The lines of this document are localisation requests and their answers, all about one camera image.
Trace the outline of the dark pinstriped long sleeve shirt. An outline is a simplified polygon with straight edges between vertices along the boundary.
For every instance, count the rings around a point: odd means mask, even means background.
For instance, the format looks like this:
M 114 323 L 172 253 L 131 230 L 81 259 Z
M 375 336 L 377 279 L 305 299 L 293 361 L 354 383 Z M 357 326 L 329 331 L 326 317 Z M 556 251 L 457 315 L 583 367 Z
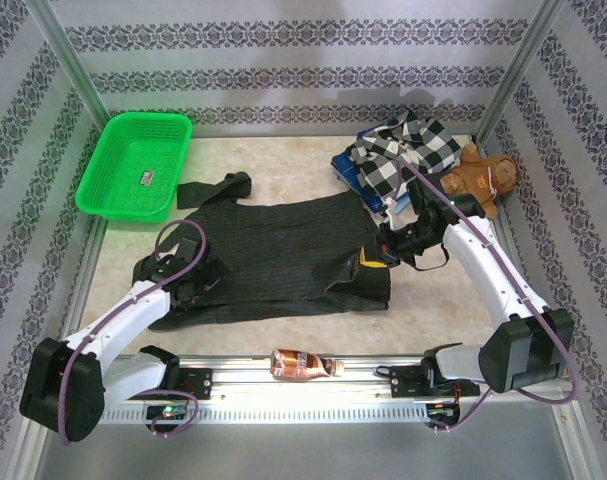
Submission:
M 189 309 L 167 314 L 151 330 L 387 310 L 389 270 L 359 263 L 377 226 L 354 193 L 272 206 L 241 204 L 251 189 L 245 172 L 215 185 L 178 186 L 178 208 L 189 210 L 187 218 L 202 229 L 181 225 L 160 249 L 205 236 L 230 273 Z

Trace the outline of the brown teddy bear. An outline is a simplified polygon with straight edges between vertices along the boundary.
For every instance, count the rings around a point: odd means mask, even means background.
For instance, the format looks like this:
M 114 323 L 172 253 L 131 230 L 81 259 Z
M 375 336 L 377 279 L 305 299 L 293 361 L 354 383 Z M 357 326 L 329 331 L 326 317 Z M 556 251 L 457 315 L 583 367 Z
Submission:
M 516 162 L 504 155 L 481 158 L 477 146 L 469 143 L 460 152 L 459 165 L 449 170 L 440 183 L 446 194 L 471 194 L 486 217 L 494 219 L 498 215 L 495 199 L 516 187 Z

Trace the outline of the black white checkered shirt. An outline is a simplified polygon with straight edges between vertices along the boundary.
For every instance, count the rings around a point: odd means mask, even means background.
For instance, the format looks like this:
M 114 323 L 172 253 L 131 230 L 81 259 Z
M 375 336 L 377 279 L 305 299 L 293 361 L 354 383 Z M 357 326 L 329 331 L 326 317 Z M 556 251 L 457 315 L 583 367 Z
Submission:
M 461 145 L 435 118 L 422 119 L 406 109 L 365 131 L 347 149 L 363 191 L 383 200 L 396 198 L 415 177 L 446 171 Z

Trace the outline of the dark blue folded shirt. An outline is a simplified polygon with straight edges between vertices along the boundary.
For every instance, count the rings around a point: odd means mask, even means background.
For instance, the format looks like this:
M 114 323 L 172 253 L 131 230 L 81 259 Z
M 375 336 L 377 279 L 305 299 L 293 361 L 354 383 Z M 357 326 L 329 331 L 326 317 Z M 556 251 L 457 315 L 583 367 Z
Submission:
M 358 132 L 356 136 L 357 140 L 360 140 L 366 133 L 373 129 L 374 128 Z M 371 212 L 375 214 L 384 214 L 383 201 L 379 197 L 367 195 L 363 191 L 357 178 L 357 172 L 349 157 L 348 150 L 349 149 L 346 149 L 343 153 L 332 157 L 330 165 L 332 166 L 336 177 L 339 180 L 343 181 L 357 196 L 359 196 Z M 397 198 L 397 203 L 394 207 L 394 212 L 401 212 L 409 204 L 409 195 L 407 193 L 403 193 Z

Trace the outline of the brown drink bottle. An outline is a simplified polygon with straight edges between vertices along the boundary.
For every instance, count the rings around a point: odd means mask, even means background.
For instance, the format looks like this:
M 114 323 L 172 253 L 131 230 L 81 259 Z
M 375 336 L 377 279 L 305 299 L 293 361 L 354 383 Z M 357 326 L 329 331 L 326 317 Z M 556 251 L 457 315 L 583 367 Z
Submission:
M 341 377 L 344 362 L 300 350 L 275 349 L 270 357 L 270 373 L 278 380 L 308 381 Z

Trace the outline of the small controller circuit board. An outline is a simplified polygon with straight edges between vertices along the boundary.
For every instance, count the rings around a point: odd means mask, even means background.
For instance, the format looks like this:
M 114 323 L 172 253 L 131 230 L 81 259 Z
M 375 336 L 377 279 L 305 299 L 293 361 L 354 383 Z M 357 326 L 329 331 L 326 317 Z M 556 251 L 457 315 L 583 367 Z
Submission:
M 458 403 L 434 403 L 427 404 L 426 407 L 428 416 L 436 417 L 439 421 L 444 418 L 458 418 L 460 415 Z
M 147 408 L 146 419 L 148 421 L 179 421 L 186 417 L 184 405 L 152 405 Z

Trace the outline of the green plastic basket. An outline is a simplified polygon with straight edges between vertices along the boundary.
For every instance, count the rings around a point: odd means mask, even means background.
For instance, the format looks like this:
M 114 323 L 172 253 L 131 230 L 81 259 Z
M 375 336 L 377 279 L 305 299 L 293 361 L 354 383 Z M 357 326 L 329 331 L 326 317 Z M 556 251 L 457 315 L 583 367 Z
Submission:
M 170 212 L 193 131 L 184 115 L 126 112 L 106 124 L 75 194 L 82 212 L 156 224 Z M 138 184 L 154 172 L 150 186 Z

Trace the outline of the grey metal sheet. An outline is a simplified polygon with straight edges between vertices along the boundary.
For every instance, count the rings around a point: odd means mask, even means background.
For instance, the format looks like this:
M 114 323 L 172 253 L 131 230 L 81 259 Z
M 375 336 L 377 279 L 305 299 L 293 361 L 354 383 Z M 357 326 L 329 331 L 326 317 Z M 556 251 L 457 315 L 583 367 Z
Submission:
M 553 415 L 481 415 L 451 434 L 421 424 L 199 425 L 159 440 L 142 426 L 102 425 L 62 446 L 21 453 L 10 480 L 606 480 Z

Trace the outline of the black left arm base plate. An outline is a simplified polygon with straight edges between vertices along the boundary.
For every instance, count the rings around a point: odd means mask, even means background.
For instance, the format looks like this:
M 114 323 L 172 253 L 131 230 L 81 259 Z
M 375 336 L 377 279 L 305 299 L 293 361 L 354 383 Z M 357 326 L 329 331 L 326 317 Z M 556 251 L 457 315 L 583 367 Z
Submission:
M 179 370 L 178 391 L 187 392 L 197 400 L 209 400 L 212 389 L 213 371 L 210 368 L 187 368 Z

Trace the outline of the aluminium side rail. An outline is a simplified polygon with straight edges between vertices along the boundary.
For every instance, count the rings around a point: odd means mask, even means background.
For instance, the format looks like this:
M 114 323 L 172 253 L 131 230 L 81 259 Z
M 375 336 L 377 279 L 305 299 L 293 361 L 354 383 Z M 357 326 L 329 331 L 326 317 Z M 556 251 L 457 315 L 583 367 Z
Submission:
M 92 223 L 86 250 L 68 303 L 67 315 L 61 328 L 60 340 L 77 332 L 80 328 L 107 225 L 108 222 L 101 217 L 96 217 Z

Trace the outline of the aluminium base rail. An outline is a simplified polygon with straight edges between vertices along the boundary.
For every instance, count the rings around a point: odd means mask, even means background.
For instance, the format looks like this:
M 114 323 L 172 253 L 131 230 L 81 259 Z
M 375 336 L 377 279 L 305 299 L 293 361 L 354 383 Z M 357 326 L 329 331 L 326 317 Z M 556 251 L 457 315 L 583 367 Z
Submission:
M 169 367 L 154 355 L 138 353 L 115 359 L 101 368 L 105 407 L 141 401 L 185 406 L 222 403 L 232 409 L 246 410 L 306 410 L 397 401 L 427 404 L 454 400 L 455 396 L 392 397 L 389 369 L 422 366 L 420 356 L 355 356 L 340 360 L 345 367 L 341 377 L 292 381 L 274 378 L 268 357 L 193 357 Z M 209 400 L 197 400 L 190 393 L 177 390 L 181 367 L 213 371 Z

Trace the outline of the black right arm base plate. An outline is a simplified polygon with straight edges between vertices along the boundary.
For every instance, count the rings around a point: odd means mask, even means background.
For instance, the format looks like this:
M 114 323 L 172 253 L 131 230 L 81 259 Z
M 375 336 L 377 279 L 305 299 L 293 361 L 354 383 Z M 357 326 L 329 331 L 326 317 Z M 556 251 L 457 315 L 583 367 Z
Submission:
M 477 397 L 480 387 L 472 381 L 445 379 L 431 367 L 408 365 L 391 367 L 390 384 L 393 398 Z

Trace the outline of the aluminium corner post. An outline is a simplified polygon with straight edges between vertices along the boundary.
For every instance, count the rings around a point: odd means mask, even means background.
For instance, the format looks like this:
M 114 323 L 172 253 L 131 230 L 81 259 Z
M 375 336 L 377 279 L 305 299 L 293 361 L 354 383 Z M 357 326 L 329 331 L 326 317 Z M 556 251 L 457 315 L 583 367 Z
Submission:
M 512 95 L 523 80 L 530 63 L 566 2 L 567 0 L 541 1 L 480 120 L 475 134 L 476 143 L 479 147 L 483 147 L 489 140 L 504 110 L 511 101 Z
M 96 127 L 102 131 L 110 114 L 49 0 L 25 0 L 26 6 L 76 89 Z

